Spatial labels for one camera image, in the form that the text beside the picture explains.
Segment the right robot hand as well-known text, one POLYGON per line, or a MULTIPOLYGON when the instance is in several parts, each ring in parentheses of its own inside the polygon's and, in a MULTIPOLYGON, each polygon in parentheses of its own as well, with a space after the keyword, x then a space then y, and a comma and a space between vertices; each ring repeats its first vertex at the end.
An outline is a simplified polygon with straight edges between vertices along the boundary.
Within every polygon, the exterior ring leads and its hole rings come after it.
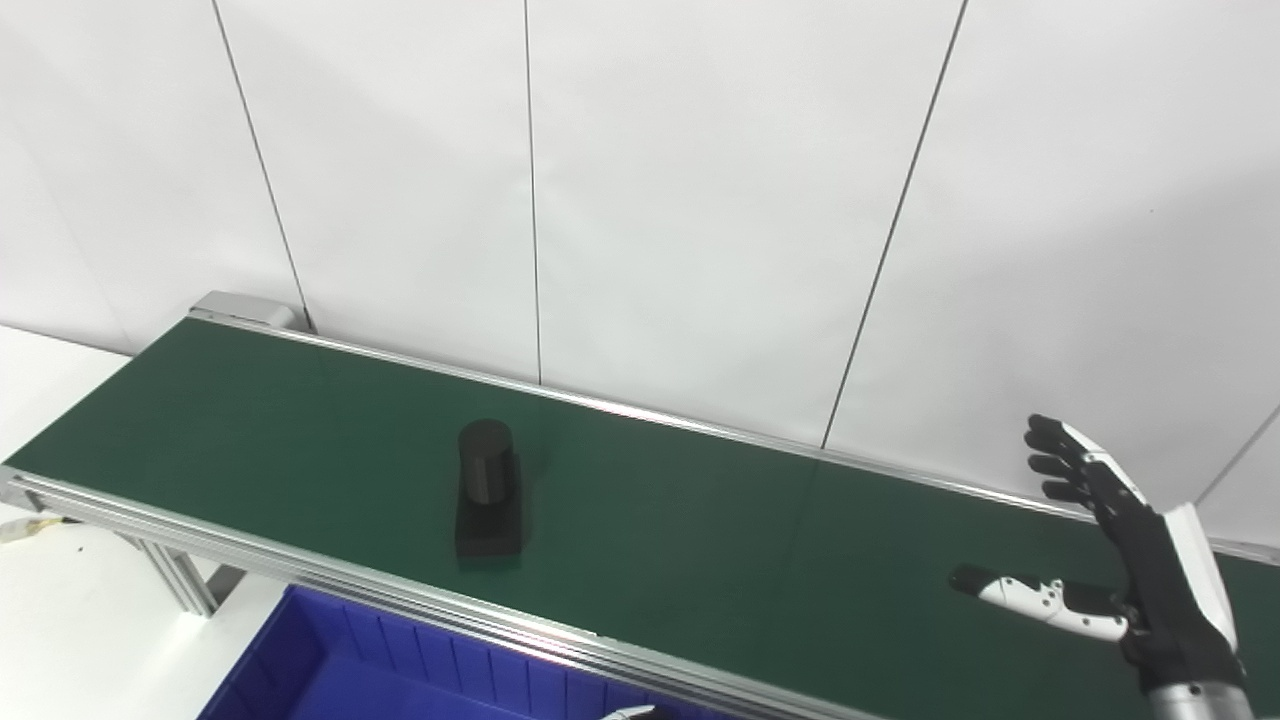
POLYGON ((1115 643, 1144 694, 1170 685, 1242 689, 1245 669, 1230 598, 1193 503, 1160 511, 1102 446, 1034 414, 1024 436, 1051 498, 1087 509, 1117 551, 1126 587, 1001 575, 956 566, 948 584, 1044 625, 1115 643))

